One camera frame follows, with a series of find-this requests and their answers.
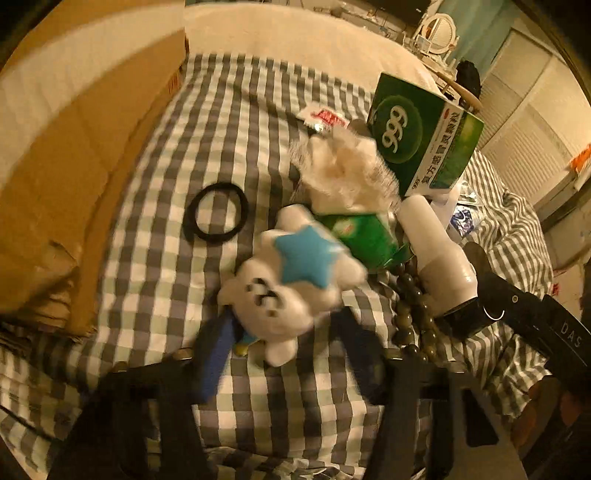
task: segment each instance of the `white vanity mirror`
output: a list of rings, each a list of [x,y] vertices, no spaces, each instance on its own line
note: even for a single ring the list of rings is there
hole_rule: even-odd
[[[418,34],[431,42],[429,53],[441,55],[450,49],[456,39],[456,24],[449,15],[434,14],[423,21]]]

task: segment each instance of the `cardboard box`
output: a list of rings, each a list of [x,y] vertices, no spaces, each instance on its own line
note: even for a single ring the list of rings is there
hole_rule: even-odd
[[[186,58],[182,0],[62,0],[0,72],[0,313],[87,335],[113,216]]]
[[[380,75],[368,128],[400,195],[449,192],[468,165],[483,122],[445,98]]]

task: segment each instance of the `gray and white plaid sheet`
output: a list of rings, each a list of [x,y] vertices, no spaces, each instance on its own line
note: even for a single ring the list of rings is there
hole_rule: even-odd
[[[31,358],[0,352],[0,433],[33,475],[43,476],[101,375],[118,361],[142,365],[188,345],[217,314],[220,279],[252,254],[254,238],[272,228],[298,174],[288,146],[306,135],[294,114],[316,101],[347,118],[365,118],[372,94],[298,65],[245,56],[190,59],[180,93],[170,103],[128,186],[113,227],[98,292],[96,336],[83,344],[38,335]],[[476,153],[468,182],[486,218],[473,234],[496,272],[542,295],[550,260],[531,206],[507,191]],[[181,235],[188,201],[204,186],[232,181],[244,189],[252,215],[229,242],[191,246]],[[199,222],[230,228],[231,202],[203,202]],[[384,346],[397,299],[388,273],[343,294],[360,322]],[[361,476],[380,409],[359,395],[343,348],[329,325],[299,340],[297,359],[264,367],[255,345],[228,362],[217,397],[195,406],[195,418],[220,478]],[[448,358],[479,379],[498,413],[515,417],[525,393],[545,373],[542,359],[502,323],[464,343]],[[420,408],[424,438],[428,408]]]

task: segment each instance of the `green box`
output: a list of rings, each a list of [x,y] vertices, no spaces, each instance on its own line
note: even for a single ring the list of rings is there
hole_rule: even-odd
[[[453,187],[484,123],[445,98],[382,73],[368,128],[400,183],[400,195],[428,196]]]

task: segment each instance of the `blue star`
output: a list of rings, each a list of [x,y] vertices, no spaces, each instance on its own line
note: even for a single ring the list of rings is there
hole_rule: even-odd
[[[308,225],[297,233],[278,236],[275,248],[283,259],[282,283],[306,280],[318,288],[329,286],[337,249],[314,227]]]

